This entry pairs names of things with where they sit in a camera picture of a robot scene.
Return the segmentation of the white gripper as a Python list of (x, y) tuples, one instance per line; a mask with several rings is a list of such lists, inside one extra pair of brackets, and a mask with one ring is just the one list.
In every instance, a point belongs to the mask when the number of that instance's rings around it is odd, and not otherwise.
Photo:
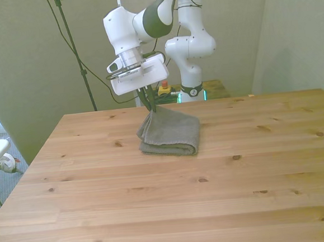
[(114, 77), (111, 80), (111, 85), (115, 94), (123, 95), (137, 90), (143, 106), (148, 111), (156, 112), (156, 100), (151, 84), (167, 79), (169, 71), (164, 59), (162, 54), (154, 55), (142, 63), (141, 66)]

